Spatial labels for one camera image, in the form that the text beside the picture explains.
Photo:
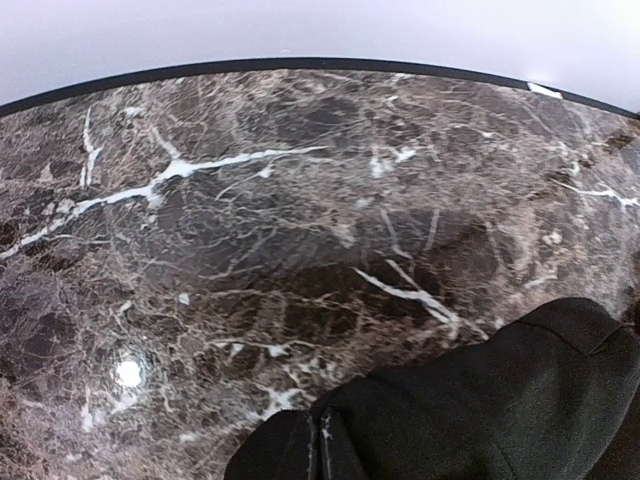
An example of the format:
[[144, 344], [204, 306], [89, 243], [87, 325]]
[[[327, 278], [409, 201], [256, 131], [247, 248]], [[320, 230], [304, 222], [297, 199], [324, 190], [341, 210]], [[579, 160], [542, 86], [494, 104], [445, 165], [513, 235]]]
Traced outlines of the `black long sleeve shirt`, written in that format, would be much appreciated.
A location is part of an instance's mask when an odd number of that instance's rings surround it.
[[379, 368], [260, 425], [228, 479], [582, 479], [639, 386], [639, 338], [562, 298], [488, 340]]

